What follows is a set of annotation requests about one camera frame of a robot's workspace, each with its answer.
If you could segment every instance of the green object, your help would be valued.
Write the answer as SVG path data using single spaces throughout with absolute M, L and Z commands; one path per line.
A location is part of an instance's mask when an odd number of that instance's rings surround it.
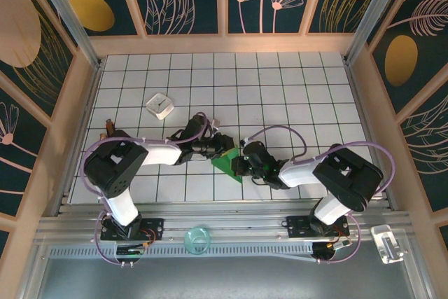
M 235 176 L 232 171 L 232 159 L 236 158 L 238 155 L 239 149 L 237 147 L 234 147 L 231 150 L 224 152 L 221 157 L 213 159 L 211 161 L 211 164 L 220 171 L 226 173 L 228 176 L 231 176 L 239 183 L 243 183 L 243 178 L 241 178 L 240 176 Z

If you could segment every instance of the white square object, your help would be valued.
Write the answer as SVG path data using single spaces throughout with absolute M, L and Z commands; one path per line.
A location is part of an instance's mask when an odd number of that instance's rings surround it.
M 263 125 L 263 113 L 260 105 L 239 106 L 240 125 Z
M 305 84 L 302 68 L 281 68 L 283 85 Z
M 215 105 L 237 103 L 237 87 L 215 87 Z
M 149 55 L 129 55 L 126 70 L 147 70 Z
M 100 89 L 98 90 L 95 108 L 112 108 L 118 106 L 121 89 Z
M 191 72 L 192 87 L 213 87 L 213 69 L 193 69 Z
M 309 103 L 331 103 L 327 85 L 307 85 Z
M 306 84 L 327 84 L 323 68 L 304 68 L 303 77 Z
M 190 88 L 168 87 L 168 97 L 173 101 L 174 106 L 190 105 Z
M 170 69 L 191 69 L 191 54 L 171 54 Z
M 303 139 L 307 142 L 307 146 L 317 146 L 316 133 L 314 131 L 314 125 L 291 125 L 291 127 L 300 133 Z M 302 147 L 302 140 L 293 134 L 293 146 Z
M 111 119 L 112 121 L 115 121 L 117 110 L 118 108 L 95 108 L 89 127 L 106 129 L 106 120 Z
M 131 181 L 130 193 L 135 204 L 155 202 L 157 196 L 157 176 L 136 176 Z
M 126 70 L 128 55 L 109 55 L 104 70 Z
M 277 53 L 257 53 L 258 68 L 278 68 L 279 57 Z
M 332 104 L 311 104 L 314 124 L 337 123 L 335 109 Z
M 186 201 L 213 201 L 213 175 L 188 175 Z
M 185 176 L 159 176 L 157 202 L 175 202 L 185 199 Z
M 237 75 L 235 69 L 215 69 L 215 87 L 223 85 L 236 85 Z
M 164 70 L 169 69 L 169 62 L 171 60 L 170 54 L 151 54 L 149 57 L 150 70 Z
M 288 115 L 284 105 L 263 105 L 263 117 L 265 125 L 288 124 Z
M 188 114 L 190 112 L 189 106 L 177 106 L 165 118 L 165 127 L 180 127 L 184 128 L 188 123 Z
M 187 162 L 187 174 L 213 174 L 213 165 L 210 160 L 199 158 L 197 161 Z
M 301 52 L 300 62 L 302 67 L 322 67 L 321 55 L 319 52 Z
M 264 85 L 261 87 L 263 104 L 285 104 L 282 85 Z
M 341 134 L 337 124 L 315 125 L 317 142 L 319 146 L 332 146 L 342 143 Z
M 98 197 L 87 190 L 81 178 L 76 178 L 71 187 L 70 204 L 98 204 Z
M 213 88 L 192 87 L 190 105 L 213 105 Z
M 235 54 L 234 53 L 215 53 L 215 69 L 229 69 L 235 68 Z
M 158 119 L 146 108 L 141 110 L 139 127 L 163 127 L 163 123 L 163 120 Z
M 307 104 L 308 94 L 304 85 L 285 85 L 285 100 L 287 104 Z
M 168 86 L 169 70 L 150 70 L 146 77 L 146 88 L 163 88 Z
M 279 68 L 259 69 L 258 75 L 260 77 L 261 85 L 281 85 L 281 75 Z
M 222 126 L 238 125 L 238 107 L 236 105 L 215 106 L 215 116 Z
M 187 172 L 187 164 L 182 164 L 182 165 L 160 165 L 160 175 L 184 175 Z
M 207 118 L 209 120 L 212 120 L 214 118 L 213 113 L 213 105 L 207 105 L 207 106 L 191 106 L 190 107 L 190 119 L 193 118 L 193 116 L 198 112 L 203 112 L 206 114 Z
M 345 73 L 345 68 L 342 67 L 329 67 L 325 68 L 325 74 L 327 75 L 328 84 L 348 84 L 349 79 Z
M 238 104 L 261 104 L 259 86 L 239 86 Z
M 282 68 L 300 68 L 300 58 L 298 52 L 279 53 L 280 67 Z
M 266 131 L 266 147 L 291 147 L 291 134 L 289 130 L 274 128 Z
M 138 138 L 145 137 L 147 139 L 156 139 L 156 140 L 163 139 L 163 128 L 162 127 L 140 127 L 138 129 L 137 135 L 138 135 Z
M 324 67 L 343 67 L 342 56 L 339 52 L 321 52 Z
M 237 68 L 257 68 L 257 55 L 255 53 L 237 53 Z
M 124 127 L 138 127 L 141 108 L 119 108 L 115 126 L 117 129 Z
M 146 70 L 126 71 L 125 80 L 122 82 L 122 85 L 124 88 L 144 88 L 146 76 Z
M 193 54 L 193 69 L 213 69 L 213 53 Z
M 169 71 L 169 87 L 189 87 L 191 84 L 191 70 Z
M 337 122 L 360 123 L 358 110 L 355 104 L 335 104 Z
M 269 186 L 257 186 L 251 177 L 243 177 L 243 196 L 245 200 L 271 200 L 271 188 Z
M 308 104 L 288 104 L 288 119 L 290 124 L 312 124 L 313 118 Z
M 123 89 L 121 90 L 119 107 L 141 106 L 143 103 L 144 89 Z
M 344 143 L 352 141 L 365 141 L 365 135 L 361 124 L 341 124 L 339 128 Z
M 101 78 L 100 89 L 113 89 L 123 86 L 123 78 L 125 77 L 124 71 L 105 71 Z
M 237 85 L 260 85 L 258 69 L 237 69 Z
M 215 178 L 215 201 L 241 200 L 242 185 L 227 174 L 217 174 Z
M 272 189 L 272 199 L 273 200 L 289 200 L 289 199 L 300 199 L 299 188 L 293 187 L 291 189 Z
M 173 102 L 164 94 L 157 93 L 145 104 L 146 110 L 152 113 L 157 119 L 166 118 L 174 109 Z
M 301 199 L 320 199 L 328 196 L 327 188 L 322 183 L 308 183 L 299 186 Z

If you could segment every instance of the leaf drawing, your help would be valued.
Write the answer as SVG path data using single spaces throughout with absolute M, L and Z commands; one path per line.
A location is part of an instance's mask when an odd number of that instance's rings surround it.
M 398 21 L 389 28 L 409 22 L 411 31 L 419 36 L 437 36 L 448 24 L 448 0 L 423 0 L 408 19 Z
M 187 34 L 195 23 L 195 0 L 146 0 L 149 34 Z
M 448 171 L 448 96 L 437 106 L 410 116 L 402 128 L 417 170 L 422 174 Z

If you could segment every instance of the black mounting bracket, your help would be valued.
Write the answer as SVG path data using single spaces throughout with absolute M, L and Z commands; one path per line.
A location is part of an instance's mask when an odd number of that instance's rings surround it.
M 139 241 L 145 242 L 148 241 L 148 233 L 151 238 L 153 238 L 153 231 L 156 235 L 155 240 L 160 241 L 163 235 L 163 218 L 143 218 L 140 222 L 139 230 L 131 239 L 122 238 L 116 230 L 114 230 L 114 226 L 112 224 L 112 220 L 110 218 L 103 221 L 103 228 L 101 229 L 101 241 Z
M 327 231 L 324 235 L 319 235 L 311 228 L 308 215 L 287 216 L 286 220 L 283 221 L 281 225 L 288 230 L 289 238 L 311 238 L 319 236 L 338 237 L 339 233 L 336 229 L 333 229 L 334 226 L 336 226 L 344 235 L 350 235 L 346 216 L 339 217 L 333 224 L 332 229 Z

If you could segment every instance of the purple cable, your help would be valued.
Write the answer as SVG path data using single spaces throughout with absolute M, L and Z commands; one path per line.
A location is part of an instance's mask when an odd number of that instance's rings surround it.
M 97 247 L 97 251 L 98 251 L 99 255 L 101 256 L 101 258 L 103 258 L 107 263 L 114 264 L 114 265 L 123 265 L 123 266 L 126 265 L 126 266 L 128 266 L 128 265 L 130 265 L 130 264 L 127 264 L 127 263 L 122 264 L 122 263 L 120 263 L 120 262 L 118 262 L 118 261 L 111 260 L 111 259 L 108 258 L 108 257 L 103 253 L 103 251 L 101 251 L 101 249 L 99 248 L 99 242 L 98 242 L 98 225 L 99 225 L 99 221 L 102 219 L 102 217 L 103 217 L 104 215 L 106 215 L 106 211 L 101 210 L 100 213 L 98 214 L 97 222 L 95 223 L 95 231 L 94 231 L 94 234 L 93 234 L 93 240 L 94 240 L 94 242 L 95 242 L 95 246 Z
M 326 157 L 327 155 L 334 153 L 338 150 L 341 150 L 343 148 L 348 148 L 350 146 L 371 146 L 371 147 L 378 148 L 379 150 L 381 150 L 382 152 L 384 152 L 387 155 L 387 157 L 391 161 L 391 175 L 386 180 L 384 185 L 382 187 L 378 188 L 378 190 L 375 192 L 375 194 L 382 193 L 391 184 L 393 177 L 395 176 L 395 172 L 396 172 L 395 171 L 396 170 L 395 160 L 393 159 L 392 154 L 386 148 L 384 148 L 383 146 L 381 146 L 379 144 L 372 143 L 371 141 L 353 141 L 351 143 L 342 144 L 342 145 L 336 146 L 320 155 L 317 155 L 314 158 L 305 159 L 305 160 L 301 160 L 301 161 L 295 161 L 294 165 L 305 165 L 305 164 L 309 164 L 309 163 L 317 161 L 317 160 L 324 159 L 324 157 Z
M 268 130 L 270 130 L 270 129 L 286 129 L 286 130 L 289 130 L 289 132 L 292 132 L 293 134 L 295 134 L 296 136 L 298 136 L 298 137 L 300 138 L 300 140 L 302 141 L 303 146 L 304 146 L 304 148 L 303 148 L 303 153 L 298 154 L 298 155 L 295 155 L 294 157 L 292 157 L 292 158 L 290 159 L 291 161 L 294 160 L 294 159 L 296 159 L 296 158 L 298 158 L 298 157 L 302 157 L 302 156 L 304 156 L 305 154 L 307 154 L 307 143 L 305 142 L 305 139 L 303 139 L 302 135 L 301 135 L 299 132 L 297 132 L 296 130 L 294 130 L 292 127 L 285 126 L 285 125 L 272 125 L 272 126 L 265 127 L 263 130 L 258 131 L 258 132 L 255 133 L 255 134 L 252 134 L 252 135 L 248 138 L 248 140 L 252 140 L 253 138 L 255 138 L 256 136 L 258 136 L 259 134 L 261 134 L 261 133 L 263 133 L 263 132 L 266 133 L 266 131 L 268 131 Z
M 356 227 L 358 228 L 358 241 L 356 242 L 356 247 L 347 257 L 338 260 L 327 260 L 326 261 L 327 264 L 341 263 L 345 262 L 346 260 L 349 260 L 350 258 L 356 255 L 356 253 L 359 250 L 359 247 L 361 246 L 361 228 L 359 227 L 359 223 L 351 214 L 347 214 L 347 216 L 351 218 L 351 220 L 356 224 Z

